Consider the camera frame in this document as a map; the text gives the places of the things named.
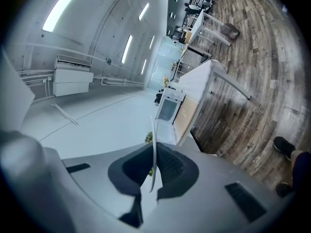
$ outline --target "black shoe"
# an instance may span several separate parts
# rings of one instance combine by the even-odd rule
[[[288,160],[291,160],[291,154],[294,150],[296,150],[293,144],[289,143],[281,136],[274,138],[273,145],[276,150],[283,153]]]
[[[285,182],[281,182],[276,185],[276,194],[280,198],[285,197],[286,195],[290,194],[292,191],[293,191],[293,188]]]

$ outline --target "white table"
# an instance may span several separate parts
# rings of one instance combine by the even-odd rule
[[[221,21],[219,21],[219,20],[217,20],[216,18],[210,16],[209,14],[205,13],[204,10],[202,10],[201,13],[200,13],[200,15],[199,15],[199,17],[197,18],[197,20],[196,20],[196,22],[195,22],[193,28],[192,28],[192,30],[191,30],[192,35],[191,35],[191,39],[190,39],[189,44],[191,44],[191,43],[194,41],[194,39],[196,38],[196,36],[198,36],[198,37],[200,37],[200,38],[202,38],[202,39],[204,39],[204,40],[207,40],[207,41],[209,41],[209,42],[211,42],[211,43],[214,43],[213,41],[211,41],[211,40],[207,39],[206,37],[200,35],[200,32],[203,30],[203,31],[206,31],[206,32],[208,32],[208,33],[211,33],[211,34],[212,34],[213,36],[215,36],[217,39],[219,39],[220,41],[224,42],[227,46],[231,46],[231,43],[230,43],[230,42],[228,42],[228,41],[225,40],[223,37],[221,37],[219,34],[215,33],[214,31],[212,31],[212,30],[210,30],[210,29],[208,29],[208,28],[206,28],[206,27],[203,25],[203,23],[204,23],[204,16],[210,18],[212,21],[214,21],[214,22],[220,24],[221,26],[224,25]]]
[[[215,33],[214,31],[206,28],[203,24],[204,24],[204,17],[208,17],[211,20],[213,20],[214,22],[220,24],[221,26],[223,26],[224,24],[217,20],[216,18],[208,15],[207,13],[204,12],[204,10],[201,11],[200,15],[198,16],[198,18],[196,19],[196,22],[193,26],[193,28],[191,29],[191,37],[190,37],[190,41],[188,44],[185,44],[184,49],[182,51],[181,57],[184,56],[185,52],[189,49],[195,53],[202,53],[205,54],[209,57],[212,57],[212,55],[202,49],[199,49],[195,46],[192,45],[192,42],[195,40],[195,38],[198,36],[204,40],[207,40],[209,42],[211,42],[212,44],[215,44],[212,40],[206,38],[205,36],[201,35],[200,32],[203,30],[205,32],[211,33],[213,36],[215,36],[217,39],[219,39],[220,41],[224,42],[227,46],[231,46],[230,42],[228,42],[227,40],[225,40],[223,37],[221,37],[219,34]]]
[[[210,85],[215,76],[225,80],[248,100],[251,98],[251,94],[226,73],[226,67],[219,61],[209,60],[203,63],[180,77],[178,83],[170,83],[186,96],[173,124],[163,123],[158,126],[158,132],[166,136],[167,143],[179,146],[183,144],[201,111],[207,92],[210,92]]]

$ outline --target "ceiling light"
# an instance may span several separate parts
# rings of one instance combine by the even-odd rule
[[[155,36],[152,37],[152,40],[151,40],[149,49],[151,49],[152,43],[153,43],[153,41],[154,41],[154,38],[155,38]]]
[[[142,12],[140,13],[138,19],[141,20],[143,15],[145,14],[146,10],[148,9],[149,7],[149,3],[146,4],[146,6],[144,7],[144,9],[142,10]]]
[[[144,72],[145,65],[146,65],[146,61],[147,61],[147,60],[145,60],[144,65],[143,65],[143,67],[142,67],[141,74],[143,74],[143,72]]]
[[[48,16],[48,19],[45,21],[43,25],[43,30],[52,32],[54,30],[57,21],[62,15],[63,11],[70,3],[71,0],[58,0],[57,4],[52,9],[51,13]]]
[[[125,63],[125,58],[126,58],[128,49],[130,48],[131,41],[132,41],[132,36],[130,35],[130,37],[128,37],[128,40],[127,40],[127,43],[126,43],[126,47],[125,47],[125,50],[124,50],[124,54],[123,54],[123,57],[122,57],[122,61],[121,61],[123,64]]]

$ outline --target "oven window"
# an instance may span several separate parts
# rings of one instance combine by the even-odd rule
[[[163,121],[170,121],[174,116],[176,106],[177,103],[170,100],[164,100],[158,119]]]

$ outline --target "white appliance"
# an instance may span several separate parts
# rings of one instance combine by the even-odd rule
[[[165,88],[155,119],[159,122],[173,124],[185,94],[181,91]]]
[[[53,94],[56,97],[88,92],[94,74],[90,61],[58,55],[55,61]]]

